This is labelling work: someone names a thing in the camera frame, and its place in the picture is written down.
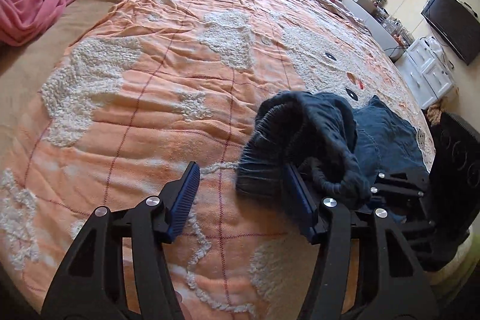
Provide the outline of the orange white bedspread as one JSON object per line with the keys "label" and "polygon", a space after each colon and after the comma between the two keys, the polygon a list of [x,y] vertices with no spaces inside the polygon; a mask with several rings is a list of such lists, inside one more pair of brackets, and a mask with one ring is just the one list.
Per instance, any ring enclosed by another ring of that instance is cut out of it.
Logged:
{"label": "orange white bedspread", "polygon": [[195,161],[201,182],[183,234],[166,248],[195,319],[294,319],[316,250],[275,205],[235,177],[260,104],[291,89],[355,108],[379,97],[434,144],[393,62],[337,0],[114,0],[64,43],[55,25],[1,78],[32,89],[1,138],[1,263],[39,310],[55,271],[99,205],[132,207]]}

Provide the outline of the black flat screen television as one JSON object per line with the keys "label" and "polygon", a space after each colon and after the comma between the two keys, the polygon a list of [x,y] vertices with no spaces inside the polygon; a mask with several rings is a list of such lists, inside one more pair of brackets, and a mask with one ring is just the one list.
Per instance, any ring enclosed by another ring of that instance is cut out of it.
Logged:
{"label": "black flat screen television", "polygon": [[428,0],[421,15],[466,65],[479,56],[479,20],[459,1]]}

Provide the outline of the blue denim pants lace hem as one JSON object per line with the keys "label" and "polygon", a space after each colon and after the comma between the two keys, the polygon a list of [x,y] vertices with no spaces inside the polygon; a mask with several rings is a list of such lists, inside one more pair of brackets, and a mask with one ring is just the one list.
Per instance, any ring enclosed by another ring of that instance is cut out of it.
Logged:
{"label": "blue denim pants lace hem", "polygon": [[371,198],[377,174],[425,171],[416,129],[378,97],[354,109],[333,93],[285,91],[264,101],[237,169],[237,191],[277,197],[293,164],[314,189],[351,209]]}

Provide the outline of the white drawer cabinet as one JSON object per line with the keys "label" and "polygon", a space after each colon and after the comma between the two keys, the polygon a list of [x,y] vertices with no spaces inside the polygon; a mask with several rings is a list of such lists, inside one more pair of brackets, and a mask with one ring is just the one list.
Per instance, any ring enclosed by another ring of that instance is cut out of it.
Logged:
{"label": "white drawer cabinet", "polygon": [[432,36],[418,38],[394,64],[422,110],[455,87],[442,46]]}

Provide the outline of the long white low cabinet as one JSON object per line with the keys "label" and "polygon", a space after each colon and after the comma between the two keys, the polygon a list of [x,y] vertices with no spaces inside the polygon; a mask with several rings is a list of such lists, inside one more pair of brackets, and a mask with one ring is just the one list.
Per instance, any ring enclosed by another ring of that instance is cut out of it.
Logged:
{"label": "long white low cabinet", "polygon": [[353,0],[342,0],[342,4],[364,23],[374,40],[393,62],[396,62],[403,55],[404,49],[400,44],[361,5]]}

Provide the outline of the tan crumpled cloth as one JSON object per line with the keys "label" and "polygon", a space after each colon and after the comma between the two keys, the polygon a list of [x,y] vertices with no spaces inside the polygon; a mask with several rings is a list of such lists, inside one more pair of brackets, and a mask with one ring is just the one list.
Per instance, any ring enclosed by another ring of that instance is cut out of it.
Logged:
{"label": "tan crumpled cloth", "polygon": [[442,99],[429,106],[426,110],[426,118],[430,126],[440,123],[442,113],[447,109],[448,103]]}

